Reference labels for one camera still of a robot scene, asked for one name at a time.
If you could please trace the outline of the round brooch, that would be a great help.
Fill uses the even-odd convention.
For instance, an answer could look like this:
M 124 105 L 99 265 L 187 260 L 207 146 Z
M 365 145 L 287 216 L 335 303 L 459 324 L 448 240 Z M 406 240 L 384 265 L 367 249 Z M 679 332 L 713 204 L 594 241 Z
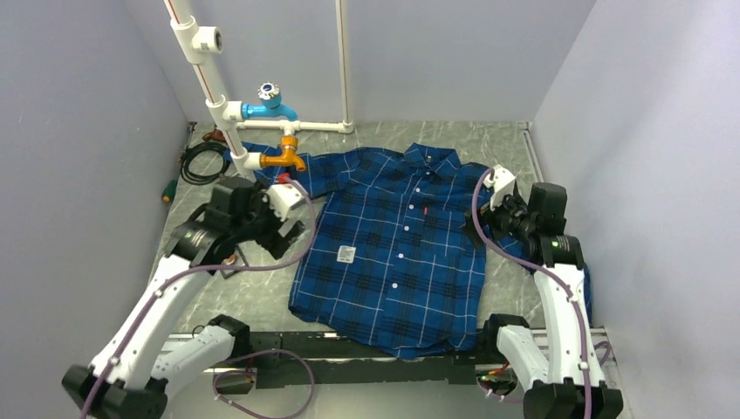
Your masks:
M 227 266 L 233 266 L 236 264 L 237 257 L 235 254 L 232 254 L 229 258 L 226 258 L 223 260 L 223 264 Z

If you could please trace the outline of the blue plaid shirt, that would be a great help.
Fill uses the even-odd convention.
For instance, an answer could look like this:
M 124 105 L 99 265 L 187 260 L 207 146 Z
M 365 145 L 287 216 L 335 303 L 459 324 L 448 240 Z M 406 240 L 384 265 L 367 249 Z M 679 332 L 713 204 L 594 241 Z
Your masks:
M 290 312 L 397 358 L 474 349 L 486 252 L 463 225 L 484 166 L 416 143 L 303 159 L 290 176 L 324 205 Z

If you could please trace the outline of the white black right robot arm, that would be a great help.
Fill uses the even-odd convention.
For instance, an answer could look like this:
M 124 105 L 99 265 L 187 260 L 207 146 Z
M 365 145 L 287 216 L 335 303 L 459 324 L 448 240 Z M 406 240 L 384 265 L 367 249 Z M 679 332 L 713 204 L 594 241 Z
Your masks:
M 587 321 L 581 244 L 565 233 L 565 188 L 537 182 L 525 200 L 515 180 L 480 185 L 493 195 L 487 204 L 472 204 L 463 229 L 477 246 L 502 238 L 521 243 L 524 254 L 513 259 L 533 271 L 548 348 L 539 348 L 523 317 L 493 314 L 480 341 L 484 357 L 508 362 L 524 389 L 526 418 L 618 417 L 623 396 L 607 384 Z

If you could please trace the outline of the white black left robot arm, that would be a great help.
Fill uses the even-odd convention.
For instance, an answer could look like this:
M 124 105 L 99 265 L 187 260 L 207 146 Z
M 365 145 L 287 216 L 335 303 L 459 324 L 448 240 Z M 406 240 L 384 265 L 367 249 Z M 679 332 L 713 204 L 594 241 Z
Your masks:
M 269 353 L 255 347 L 250 328 L 228 315 L 209 321 L 195 337 L 164 353 L 178 319 L 200 290 L 227 271 L 227 258 L 254 242 L 290 265 L 284 254 L 302 234 L 290 213 L 311 201 L 291 178 L 278 183 L 228 177 L 210 199 L 177 226 L 146 290 L 118 332 L 87 364 L 73 365 L 62 386 L 84 418 L 159 418 L 168 402 L 203 370 L 231 367 Z

